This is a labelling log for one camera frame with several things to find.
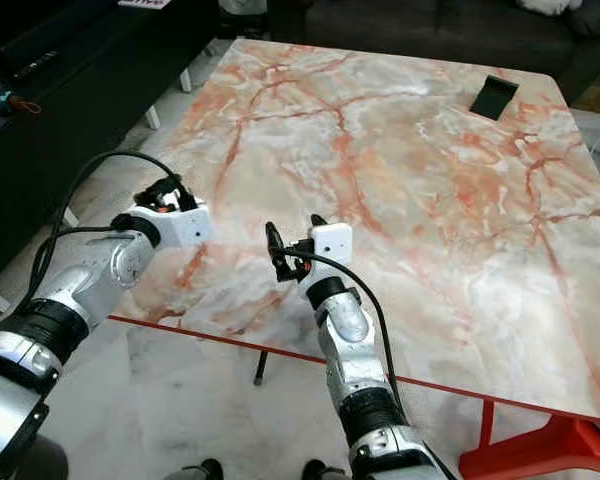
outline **black cable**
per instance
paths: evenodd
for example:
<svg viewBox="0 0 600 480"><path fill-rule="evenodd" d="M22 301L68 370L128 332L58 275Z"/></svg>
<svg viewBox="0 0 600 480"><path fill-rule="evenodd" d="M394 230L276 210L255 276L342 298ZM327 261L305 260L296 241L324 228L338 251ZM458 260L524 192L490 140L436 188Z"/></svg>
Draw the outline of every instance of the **black cable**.
<svg viewBox="0 0 600 480"><path fill-rule="evenodd" d="M150 155L147 155L147 154L141 153L141 152L134 152L131 150L113 150L110 152L100 153L100 154L92 157L84 164L84 166L80 169L78 174L75 176L75 178L71 184L71 187L67 190L67 193L65 194L65 196L63 198L63 201L60 205L60 209L58 210L57 217L53 223L51 235L49 235L49 238L48 238L49 243L47 244L47 246L44 249L42 249L42 253L40 253L40 256L39 256L39 259L37 262L37 268L32 270L32 273L30 276L31 283L29 285L29 288L28 288L27 292L25 293L24 298L18 304L18 307L16 307L16 312L19 312L22 308L24 308L31 301L31 299L33 298L33 295L36 293L36 290L38 290L38 287L40 287L40 284L42 283L42 280L44 279L44 275L46 274L47 270L49 269L49 265L51 264L51 257L53 256L53 252L56 247L56 241L59 237L60 227L62 226L62 217L63 217L66 209L69 207L69 201L71 200L71 197L73 196L75 190L78 188L78 185L80 184L80 182L83 180L83 178L86 176L86 174L89 171L91 171L94 168L97 168L105 159L107 159L109 157L115 157L115 156L135 157L135 158L140 158L142 160L145 160L149 163L153 163L157 167L164 170L164 172L176 184L178 191L180 192L179 202L180 202L180 207L182 208L182 210L189 210L189 209L197 207L195 198L193 197L193 195L191 195L187 191L185 186L180 181L180 178L178 177L178 175L173 173L173 171L169 167L167 167L164 163L153 158Z"/></svg>
<svg viewBox="0 0 600 480"><path fill-rule="evenodd" d="M315 253L309 252L301 252L300 250L294 250L292 248L271 248L270 251L274 253L280 253L283 255L288 255L290 257L298 257L304 258L307 260L315 260L317 262L326 263L327 265L332 266L333 268L340 270L342 273L347 275L351 280L357 283L360 288L367 294L371 303L373 303L374 308L376 309L376 313L378 315L378 323L380 324L380 331L382 333L382 344L384 346L384 354L387 360L387 376L389 377L389 385L391 385L391 389L393 390L393 396L395 397L396 405L400 409L400 413L406 420L406 415L404 413L404 409L402 408L402 402L400 401L400 393L398 392L398 382L396 380L396 372L393 367L393 356L391 354L391 344L389 343L389 332L387 331L387 324L384 319L384 312L382 311L382 306L380 306L380 302L371 291L369 286L364 283L364 281L358 277L354 272L349 270L344 265L336 262L335 260L331 260L330 258L323 257L322 255L316 255Z"/></svg>

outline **marble table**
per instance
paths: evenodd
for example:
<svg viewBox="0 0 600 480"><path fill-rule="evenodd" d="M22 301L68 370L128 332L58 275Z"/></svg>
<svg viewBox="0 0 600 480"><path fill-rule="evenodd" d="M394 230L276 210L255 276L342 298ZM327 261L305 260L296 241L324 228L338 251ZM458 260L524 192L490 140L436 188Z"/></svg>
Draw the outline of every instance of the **marble table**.
<svg viewBox="0 0 600 480"><path fill-rule="evenodd" d="M488 74L520 84L498 122L468 111ZM319 358L264 236L319 213L353 226L402 380L600 419L600 177L550 77L238 40L163 159L216 236L114 318Z"/></svg>

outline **black tv stand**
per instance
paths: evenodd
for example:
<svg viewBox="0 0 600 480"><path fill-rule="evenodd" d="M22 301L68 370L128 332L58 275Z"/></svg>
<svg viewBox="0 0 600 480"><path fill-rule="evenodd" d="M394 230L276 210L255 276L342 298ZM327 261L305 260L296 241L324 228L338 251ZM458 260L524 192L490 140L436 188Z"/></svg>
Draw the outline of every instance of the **black tv stand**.
<svg viewBox="0 0 600 480"><path fill-rule="evenodd" d="M95 153L115 148L216 34L217 0L113 8L15 93L40 115L0 118L0 271L48 221Z"/></svg>

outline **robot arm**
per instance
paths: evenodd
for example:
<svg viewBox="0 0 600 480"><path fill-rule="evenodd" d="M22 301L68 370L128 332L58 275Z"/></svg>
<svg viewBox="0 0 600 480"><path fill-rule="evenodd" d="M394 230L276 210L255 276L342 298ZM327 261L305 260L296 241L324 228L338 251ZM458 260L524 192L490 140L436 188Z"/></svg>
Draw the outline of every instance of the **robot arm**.
<svg viewBox="0 0 600 480"><path fill-rule="evenodd" d="M48 414L44 399L71 353L136 285L156 251L193 247L212 235L201 201L183 206L169 178L135 196L113 231L89 240L80 262L43 283L0 323L0 479L9 478Z"/></svg>
<svg viewBox="0 0 600 480"><path fill-rule="evenodd" d="M307 239L291 249L320 255L344 266L351 261L352 230L327 225L312 215ZM300 295L315 311L318 339L327 361L327 385L349 445L354 479L440 479L435 457L407 425L374 348L375 328L355 288L344 286L341 271L323 262L290 254L273 223L266 225L269 252L278 281L297 280Z"/></svg>

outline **floor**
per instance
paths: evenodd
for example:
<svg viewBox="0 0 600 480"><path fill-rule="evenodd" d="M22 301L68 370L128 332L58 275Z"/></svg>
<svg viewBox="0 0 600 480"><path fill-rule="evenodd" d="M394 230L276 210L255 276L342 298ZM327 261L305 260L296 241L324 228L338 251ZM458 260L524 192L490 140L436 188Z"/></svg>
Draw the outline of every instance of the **floor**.
<svg viewBox="0 0 600 480"><path fill-rule="evenodd" d="M191 64L193 94L174 83L156 102L160 130L141 119L121 147L159 154L228 45L213 41L213 55L201 54ZM600 115L574 116L587 143L595 143ZM596 161L600 169L600 156ZM84 225L107 223L157 175L142 163L113 159L83 184L72 209ZM35 248L47 234L45 227L5 269L2 295L22 294ZM66 265L72 245L81 241L63 241L51 270ZM346 468L347 446L324 366L271 355L264 384L254 387L257 359L256 351L105 321L68 362L48 398L51 413L42 433L66 449L71 480L160 480L207 457L223 463L228 480L299 479L314 457ZM401 396L412 424L455 471L460 453L477 446L480 401L411 385L401 387ZM494 440L546 420L545 414L499 407Z"/></svg>

